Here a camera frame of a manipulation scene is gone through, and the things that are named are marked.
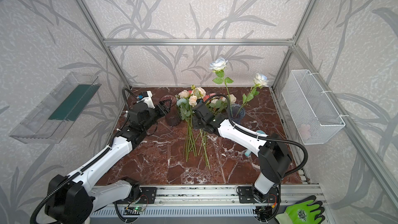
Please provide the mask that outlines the purple blue glass vase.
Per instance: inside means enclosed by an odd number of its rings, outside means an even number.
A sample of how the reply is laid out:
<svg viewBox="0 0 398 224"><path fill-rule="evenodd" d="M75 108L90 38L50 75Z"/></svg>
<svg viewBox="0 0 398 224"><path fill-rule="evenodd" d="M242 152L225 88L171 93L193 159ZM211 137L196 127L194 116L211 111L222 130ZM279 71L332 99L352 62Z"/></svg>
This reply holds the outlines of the purple blue glass vase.
<svg viewBox="0 0 398 224"><path fill-rule="evenodd" d="M227 107L229 121L232 125L241 124L243 118L246 116L246 110L240 104L232 104Z"/></svg>

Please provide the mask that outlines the pale blue rose stem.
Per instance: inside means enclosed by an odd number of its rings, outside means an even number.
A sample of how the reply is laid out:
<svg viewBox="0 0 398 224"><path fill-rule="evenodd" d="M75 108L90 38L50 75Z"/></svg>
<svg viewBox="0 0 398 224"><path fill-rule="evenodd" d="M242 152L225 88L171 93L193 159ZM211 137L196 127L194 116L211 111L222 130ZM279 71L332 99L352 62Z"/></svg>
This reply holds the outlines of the pale blue rose stem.
<svg viewBox="0 0 398 224"><path fill-rule="evenodd" d="M216 75L216 78L214 78L212 81L217 85L224 85L228 96L227 98L219 97L218 99L216 99L216 101L213 100L211 101L215 113L221 113L228 106L228 103L230 105L233 104L234 98L231 97L228 84L233 83L234 80L225 75L225 69L227 65L228 65L228 60L222 57L219 57L216 61L210 64L210 69Z"/></svg>

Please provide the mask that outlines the white rose stem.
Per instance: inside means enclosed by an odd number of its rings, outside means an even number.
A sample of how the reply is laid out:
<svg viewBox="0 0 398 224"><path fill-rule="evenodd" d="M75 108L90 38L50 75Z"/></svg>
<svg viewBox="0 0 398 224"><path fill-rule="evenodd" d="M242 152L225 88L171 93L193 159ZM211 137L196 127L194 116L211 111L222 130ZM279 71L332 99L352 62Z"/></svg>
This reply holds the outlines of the white rose stem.
<svg viewBox="0 0 398 224"><path fill-rule="evenodd" d="M250 88L247 94L243 94L243 103L241 106L246 106L255 96L259 94L258 89L268 86L268 78L260 73L256 73L254 77L254 85Z"/></svg>

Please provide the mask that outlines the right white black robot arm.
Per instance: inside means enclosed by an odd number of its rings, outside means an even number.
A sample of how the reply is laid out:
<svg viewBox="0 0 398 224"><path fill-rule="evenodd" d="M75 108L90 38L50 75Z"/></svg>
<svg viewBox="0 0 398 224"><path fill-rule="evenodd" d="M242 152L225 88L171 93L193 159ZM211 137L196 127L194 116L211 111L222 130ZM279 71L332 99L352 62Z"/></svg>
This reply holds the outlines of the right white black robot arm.
<svg viewBox="0 0 398 224"><path fill-rule="evenodd" d="M202 102L192 112L195 129L229 139L258 157L261 172L252 187L256 194L266 195L282 182L292 162L285 142L247 129L229 116L214 115Z"/></svg>

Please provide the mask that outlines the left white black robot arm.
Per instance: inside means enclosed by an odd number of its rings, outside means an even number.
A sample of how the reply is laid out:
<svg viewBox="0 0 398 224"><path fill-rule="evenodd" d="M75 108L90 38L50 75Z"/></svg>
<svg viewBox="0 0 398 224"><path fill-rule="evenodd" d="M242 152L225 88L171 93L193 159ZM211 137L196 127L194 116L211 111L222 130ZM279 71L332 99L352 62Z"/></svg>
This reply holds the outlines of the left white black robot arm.
<svg viewBox="0 0 398 224"><path fill-rule="evenodd" d="M35 224L43 209L57 224L83 224L93 212L111 203L139 200L140 184L130 178L99 188L94 186L148 136L147 131L170 112L171 106L171 100L153 105L149 97L135 103L128 112L129 124L116 133L110 144L80 168L50 181L48 194L35 209L30 222Z"/></svg>

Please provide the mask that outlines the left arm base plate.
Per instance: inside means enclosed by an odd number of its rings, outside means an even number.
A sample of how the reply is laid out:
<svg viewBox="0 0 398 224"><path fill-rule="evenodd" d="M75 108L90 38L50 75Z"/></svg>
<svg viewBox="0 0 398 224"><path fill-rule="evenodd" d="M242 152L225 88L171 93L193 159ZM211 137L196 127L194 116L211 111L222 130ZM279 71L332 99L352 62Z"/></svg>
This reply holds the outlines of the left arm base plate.
<svg viewBox="0 0 398 224"><path fill-rule="evenodd" d="M154 204L157 187L135 187L127 198L117 201L117 204Z"/></svg>

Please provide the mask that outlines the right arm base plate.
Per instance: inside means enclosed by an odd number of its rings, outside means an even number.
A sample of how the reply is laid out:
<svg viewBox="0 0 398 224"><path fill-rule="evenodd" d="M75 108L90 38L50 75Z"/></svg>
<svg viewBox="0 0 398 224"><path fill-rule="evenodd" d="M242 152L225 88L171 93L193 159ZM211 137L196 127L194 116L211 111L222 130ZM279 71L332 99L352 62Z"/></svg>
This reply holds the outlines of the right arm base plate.
<svg viewBox="0 0 398 224"><path fill-rule="evenodd" d="M279 196L278 187L272 187L267 194L262 194L253 186L238 186L236 193L240 203L274 204L278 202L277 197Z"/></svg>

